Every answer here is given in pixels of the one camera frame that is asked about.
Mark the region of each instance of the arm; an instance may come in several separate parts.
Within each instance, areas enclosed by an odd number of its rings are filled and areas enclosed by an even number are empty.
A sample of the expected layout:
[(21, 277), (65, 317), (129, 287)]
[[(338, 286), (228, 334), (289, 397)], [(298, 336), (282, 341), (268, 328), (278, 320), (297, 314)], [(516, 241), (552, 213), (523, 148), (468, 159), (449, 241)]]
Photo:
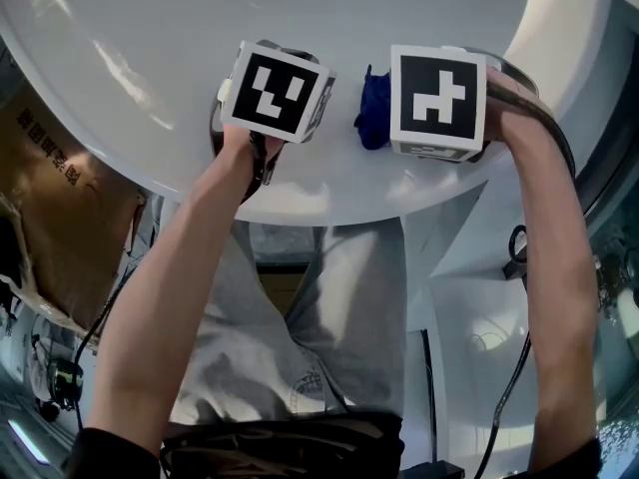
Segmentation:
[[(508, 84), (501, 74), (490, 76)], [(528, 319), (539, 383), (535, 472), (596, 436), (597, 280), (574, 184), (554, 140), (516, 112), (493, 107), (489, 117), (512, 153), (527, 227)]]
[(100, 343), (90, 427), (159, 454), (218, 261), (252, 175), (249, 133), (225, 128), (222, 152), (113, 307)]

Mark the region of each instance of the white cube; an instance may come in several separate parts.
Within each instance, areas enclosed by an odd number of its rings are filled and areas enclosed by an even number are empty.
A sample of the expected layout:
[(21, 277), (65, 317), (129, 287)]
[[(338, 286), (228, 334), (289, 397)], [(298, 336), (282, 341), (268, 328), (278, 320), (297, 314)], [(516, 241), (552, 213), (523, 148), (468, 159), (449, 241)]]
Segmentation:
[(320, 125), (334, 81), (324, 66), (245, 41), (221, 121), (288, 142), (305, 142)]
[(483, 148), (486, 59), (457, 48), (392, 46), (396, 153), (463, 162)]

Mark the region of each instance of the white round table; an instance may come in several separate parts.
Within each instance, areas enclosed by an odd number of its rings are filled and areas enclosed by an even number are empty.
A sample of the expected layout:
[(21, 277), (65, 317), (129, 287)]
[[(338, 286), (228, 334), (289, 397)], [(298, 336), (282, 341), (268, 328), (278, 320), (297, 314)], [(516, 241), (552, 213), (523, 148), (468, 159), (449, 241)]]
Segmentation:
[[(455, 197), (510, 158), (478, 164), (366, 151), (353, 121), (368, 64), (392, 44), (465, 45), (505, 57), (561, 117), (582, 87), (611, 0), (0, 0), (0, 34), (62, 123), (93, 153), (173, 200), (210, 163), (209, 112), (242, 40), (305, 50), (337, 72), (322, 125), (285, 148), (243, 220), (327, 226)], [(579, 143), (572, 143), (578, 151)]]

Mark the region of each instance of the black shirt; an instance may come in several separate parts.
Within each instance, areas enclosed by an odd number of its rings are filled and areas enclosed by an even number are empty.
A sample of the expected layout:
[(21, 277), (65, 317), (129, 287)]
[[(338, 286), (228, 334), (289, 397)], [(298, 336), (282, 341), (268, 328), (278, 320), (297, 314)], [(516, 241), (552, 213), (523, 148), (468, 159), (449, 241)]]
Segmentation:
[[(198, 426), (165, 441), (161, 461), (172, 478), (395, 479), (403, 451), (400, 428), (401, 419), (378, 413)], [(548, 470), (517, 477), (595, 479), (600, 468), (601, 449), (593, 440)], [(89, 428), (76, 438), (66, 476), (158, 479), (160, 462), (142, 447)]]

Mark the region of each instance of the black cable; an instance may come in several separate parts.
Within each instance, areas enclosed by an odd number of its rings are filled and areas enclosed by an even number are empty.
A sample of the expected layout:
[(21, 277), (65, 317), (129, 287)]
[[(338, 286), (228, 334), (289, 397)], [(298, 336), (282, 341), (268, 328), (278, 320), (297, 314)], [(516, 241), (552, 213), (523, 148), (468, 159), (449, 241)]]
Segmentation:
[(434, 378), (432, 375), (432, 357), (430, 356), (430, 340), (428, 339), (428, 330), (421, 331), (421, 341), (423, 343), (423, 356), (425, 360), (426, 372), (428, 373), (428, 404), (430, 415), (430, 437), (432, 447), (431, 463), (437, 460), (437, 410), (435, 406)]
[(492, 428), (490, 429), (490, 437), (488, 438), (488, 445), (486, 446), (486, 450), (484, 452), (483, 458), (481, 459), (481, 464), (479, 465), (479, 469), (475, 474), (475, 479), (479, 479), (484, 470), (486, 469), (486, 465), (490, 460), (490, 456), (492, 455), (492, 449), (495, 446), (495, 441), (497, 440), (497, 433), (499, 432), (499, 425), (501, 423), (501, 412), (503, 411), (503, 407), (506, 405), (510, 394), (512, 393), (519, 376), (521, 376), (521, 371), (523, 370), (524, 365), (526, 365), (526, 359), (528, 358), (528, 353), (530, 352), (530, 333), (526, 335), (526, 341), (523, 344), (523, 349), (521, 350), (521, 355), (519, 355), (519, 360), (517, 361), (517, 366), (515, 367), (514, 372), (512, 373), (512, 377), (508, 382), (508, 386), (506, 390), (504, 390), (499, 402), (497, 403), (497, 407), (495, 408), (495, 413), (492, 416)]
[(79, 397), (77, 395), (78, 368), (80, 367), (80, 357), (82, 356), (82, 352), (84, 351), (84, 348), (87, 346), (87, 344), (91, 340), (91, 337), (93, 337), (95, 332), (98, 331), (98, 328), (100, 328), (100, 326), (106, 320), (106, 318), (109, 317), (109, 313), (111, 313), (111, 309), (113, 308), (113, 304), (115, 303), (116, 298), (120, 294), (120, 291), (124, 287), (124, 284), (127, 283), (127, 280), (129, 280), (129, 278), (131, 278), (131, 275), (135, 272), (136, 268), (137, 266), (134, 267), (131, 271), (125, 271), (124, 275), (122, 276), (122, 279), (118, 283), (117, 287), (114, 289), (113, 294), (111, 294), (111, 296), (105, 303), (104, 308), (102, 309), (102, 313), (98, 316), (96, 321), (93, 323), (93, 326), (91, 326), (91, 328), (85, 335), (84, 339), (82, 339), (82, 342), (80, 343), (80, 347), (78, 348), (78, 352), (76, 353), (76, 358), (73, 363), (73, 378), (71, 381), (73, 385), (73, 405), (76, 409), (76, 417), (78, 419), (78, 431), (82, 431), (84, 427), (82, 425), (82, 415), (80, 414), (80, 405), (78, 404)]
[[(517, 94), (510, 92), (503, 87), (488, 82), (486, 94), (489, 98), (493, 98), (497, 101), (515, 107), (518, 110), (525, 112), (537, 119), (545, 128), (548, 130), (552, 138), (554, 139), (561, 155), (566, 161), (566, 166), (568, 167), (568, 172), (570, 173), (570, 177), (574, 181), (575, 179), (575, 161), (572, 156), (572, 151), (570, 150), (570, 145), (566, 140), (566, 136), (563, 134), (563, 131), (559, 127), (559, 125), (555, 122), (555, 120), (543, 111), (541, 108), (534, 105), (532, 102), (518, 96)], [(508, 241), (508, 254), (513, 262), (517, 264), (526, 264), (527, 259), (525, 257), (519, 257), (515, 251), (515, 245), (517, 238), (521, 234), (526, 233), (526, 226), (517, 226), (512, 234), (510, 235), (510, 240)], [(495, 441), (497, 440), (497, 433), (499, 432), (499, 426), (501, 424), (501, 412), (503, 411), (506, 402), (510, 398), (510, 394), (521, 376), (521, 371), (523, 370), (524, 365), (526, 364), (526, 359), (528, 358), (528, 354), (530, 353), (530, 332), (526, 335), (526, 340), (523, 344), (523, 349), (521, 350), (521, 354), (519, 355), (519, 360), (517, 361), (517, 365), (515, 367), (514, 372), (504, 390), (497, 406), (495, 407), (495, 412), (492, 417), (492, 428), (490, 429), (490, 436), (488, 438), (488, 445), (486, 446), (486, 450), (484, 452), (483, 458), (481, 459), (481, 463), (475, 474), (475, 479), (480, 479), (483, 475), (486, 466), (488, 465), (488, 461), (490, 460), (490, 456), (492, 455), (492, 449), (494, 448)]]

